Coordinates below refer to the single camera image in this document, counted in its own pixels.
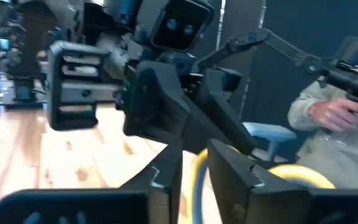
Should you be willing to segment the black partition panel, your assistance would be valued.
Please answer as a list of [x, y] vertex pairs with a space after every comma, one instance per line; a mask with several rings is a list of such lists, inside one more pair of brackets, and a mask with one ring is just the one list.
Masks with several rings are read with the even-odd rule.
[[[225, 0], [221, 40], [259, 27], [320, 57], [358, 37], [358, 0]], [[233, 105], [244, 121], [288, 127], [291, 102], [312, 79], [267, 45], [220, 63], [243, 73]]]

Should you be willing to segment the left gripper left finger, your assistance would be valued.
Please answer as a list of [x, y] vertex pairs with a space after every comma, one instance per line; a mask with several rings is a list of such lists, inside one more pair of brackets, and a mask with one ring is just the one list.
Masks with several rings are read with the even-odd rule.
[[181, 177], [177, 141], [117, 189], [11, 193], [0, 200], [0, 224], [177, 224]]

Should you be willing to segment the person's hand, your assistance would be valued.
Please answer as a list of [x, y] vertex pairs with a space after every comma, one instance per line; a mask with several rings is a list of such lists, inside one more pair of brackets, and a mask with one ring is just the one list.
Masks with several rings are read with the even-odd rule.
[[308, 114], [323, 128], [344, 131], [358, 124], [358, 103], [347, 98], [317, 102]]

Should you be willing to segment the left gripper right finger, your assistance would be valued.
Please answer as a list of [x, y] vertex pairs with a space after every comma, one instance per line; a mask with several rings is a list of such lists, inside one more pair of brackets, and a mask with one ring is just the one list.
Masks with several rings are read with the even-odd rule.
[[358, 190], [291, 184], [216, 139], [208, 163], [223, 224], [358, 224]]

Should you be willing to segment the light blue stool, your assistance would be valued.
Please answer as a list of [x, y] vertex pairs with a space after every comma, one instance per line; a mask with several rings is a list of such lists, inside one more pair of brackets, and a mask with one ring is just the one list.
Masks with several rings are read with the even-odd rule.
[[280, 125], [250, 122], [243, 122], [243, 125], [253, 137], [263, 138], [270, 142], [266, 155], [268, 161], [275, 160], [280, 143], [297, 138], [293, 131]]

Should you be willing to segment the person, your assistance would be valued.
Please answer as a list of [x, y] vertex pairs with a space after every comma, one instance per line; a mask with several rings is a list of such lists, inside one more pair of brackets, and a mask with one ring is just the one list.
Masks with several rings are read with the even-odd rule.
[[294, 129], [314, 133], [298, 151], [299, 165], [321, 173], [338, 189], [358, 189], [358, 124], [344, 131], [330, 131], [308, 114], [315, 103], [339, 98], [346, 98], [344, 90], [332, 85], [322, 88], [313, 82], [292, 102], [288, 121]]

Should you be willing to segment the yellow handled scissors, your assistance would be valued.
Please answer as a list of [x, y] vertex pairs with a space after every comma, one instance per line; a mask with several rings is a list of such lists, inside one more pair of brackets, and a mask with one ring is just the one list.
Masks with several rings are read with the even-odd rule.
[[[207, 172], [207, 148], [195, 158], [187, 198], [187, 219], [190, 224], [203, 224], [202, 191]], [[280, 164], [268, 169], [272, 174], [305, 187], [335, 189], [327, 178], [319, 172], [297, 164]]]

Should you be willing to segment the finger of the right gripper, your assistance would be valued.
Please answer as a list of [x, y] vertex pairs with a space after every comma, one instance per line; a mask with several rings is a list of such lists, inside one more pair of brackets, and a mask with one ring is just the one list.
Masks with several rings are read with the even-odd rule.
[[191, 106], [182, 92], [176, 67], [171, 63], [142, 61], [127, 66], [124, 92], [124, 133], [197, 149], [191, 138]]
[[196, 102], [234, 148], [250, 155], [255, 141], [228, 102], [240, 79], [238, 75], [208, 68], [197, 91]]

